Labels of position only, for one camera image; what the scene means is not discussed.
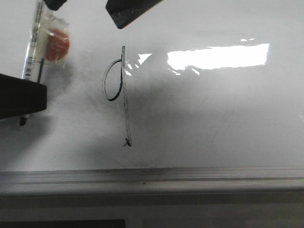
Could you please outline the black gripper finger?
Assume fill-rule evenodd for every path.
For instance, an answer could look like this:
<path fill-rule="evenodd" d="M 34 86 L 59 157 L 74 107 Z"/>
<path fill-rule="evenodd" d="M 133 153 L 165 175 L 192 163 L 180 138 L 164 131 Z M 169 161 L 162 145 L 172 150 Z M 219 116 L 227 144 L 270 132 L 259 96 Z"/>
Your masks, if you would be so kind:
<path fill-rule="evenodd" d="M 108 0 L 105 9 L 118 29 L 123 29 L 161 0 Z"/>
<path fill-rule="evenodd" d="M 0 118 L 32 114 L 47 108 L 45 85 L 0 75 Z"/>

